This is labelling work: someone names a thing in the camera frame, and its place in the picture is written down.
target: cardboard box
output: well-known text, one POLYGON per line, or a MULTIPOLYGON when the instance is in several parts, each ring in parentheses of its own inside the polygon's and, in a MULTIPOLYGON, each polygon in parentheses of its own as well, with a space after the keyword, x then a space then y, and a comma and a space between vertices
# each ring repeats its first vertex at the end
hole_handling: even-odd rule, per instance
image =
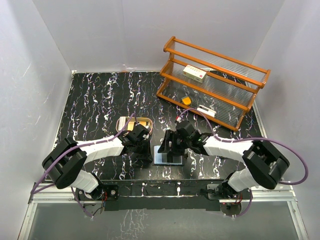
POLYGON ((206 71, 203 71, 199 68, 196 68, 196 67, 190 66, 190 65, 187 65, 183 69, 183 75, 185 75, 186 77, 188 77, 192 80, 195 80, 199 83, 202 83, 204 81, 206 74, 207 74, 206 71))

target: wooden rack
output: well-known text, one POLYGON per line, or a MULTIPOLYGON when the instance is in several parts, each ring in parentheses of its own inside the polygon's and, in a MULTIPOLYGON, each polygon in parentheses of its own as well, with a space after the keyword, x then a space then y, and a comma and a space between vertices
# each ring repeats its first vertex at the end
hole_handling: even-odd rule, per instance
POLYGON ((211 108, 216 111, 215 116, 206 117, 233 131, 239 129, 270 74, 270 70, 182 41, 175 36, 164 45, 163 51, 170 55, 160 71, 165 79, 156 95, 185 109, 196 109, 199 105, 211 108), (206 71, 202 83, 183 75, 187 65, 206 71), (185 96, 191 98, 190 106, 181 102, 185 96))

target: black marble table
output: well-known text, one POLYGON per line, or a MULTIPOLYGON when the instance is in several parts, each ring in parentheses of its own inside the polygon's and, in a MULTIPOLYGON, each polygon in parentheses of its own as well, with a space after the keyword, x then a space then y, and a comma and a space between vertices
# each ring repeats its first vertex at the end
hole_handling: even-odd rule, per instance
MULTIPOLYGON (((104 138, 116 133, 121 116, 136 113, 153 121, 151 151, 160 145, 165 131, 175 129, 175 119, 183 109, 156 97, 164 78, 159 72, 77 73, 57 134, 57 142, 65 137, 76 141, 104 138)), ((203 117, 192 112, 185 115, 201 132, 210 132, 203 117)), ((233 132, 211 123, 223 138, 260 137, 254 111, 245 115, 240 129, 233 132)), ((102 158, 85 165, 87 172, 103 180, 223 180, 231 172, 244 168, 242 163, 219 156, 203 156, 189 151, 184 166, 155 166, 130 155, 102 158)))

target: white wall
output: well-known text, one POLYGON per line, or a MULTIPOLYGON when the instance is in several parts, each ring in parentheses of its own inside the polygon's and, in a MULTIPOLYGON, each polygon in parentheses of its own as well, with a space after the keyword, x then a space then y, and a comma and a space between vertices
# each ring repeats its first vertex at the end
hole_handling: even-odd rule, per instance
POLYGON ((78 72, 160 70, 176 36, 251 62, 283 0, 33 0, 78 72))
POLYGON ((71 71, 31 0, 0 0, 0 239, 17 239, 71 71))
MULTIPOLYGON (((309 166, 309 178, 294 190, 312 240, 320 235, 319 39, 320 2, 286 0, 253 60, 254 65, 271 69, 256 99, 268 137, 295 148, 309 166)), ((286 179, 301 179, 302 165, 288 156, 286 179)))

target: white object on shelf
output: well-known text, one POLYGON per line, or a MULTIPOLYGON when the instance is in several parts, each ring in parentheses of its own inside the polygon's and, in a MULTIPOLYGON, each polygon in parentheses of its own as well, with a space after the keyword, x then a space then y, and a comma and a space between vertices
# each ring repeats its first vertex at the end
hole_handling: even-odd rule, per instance
POLYGON ((212 110, 212 109, 210 109, 210 108, 208 108, 208 107, 206 107, 206 106, 203 106, 203 105, 199 105, 198 107, 197 107, 197 110, 199 111, 199 112, 202 112, 202 113, 204 113, 204 114, 207 114, 207 115, 209 115, 209 116, 211 116, 211 117, 215 117, 215 115, 216 115, 216 111, 214 111, 214 110, 212 110))
POLYGON ((196 68, 194 66, 191 65, 187 65, 184 69, 183 69, 183 74, 193 80, 196 80, 199 83, 202 83, 207 72, 203 71, 199 68, 196 68))

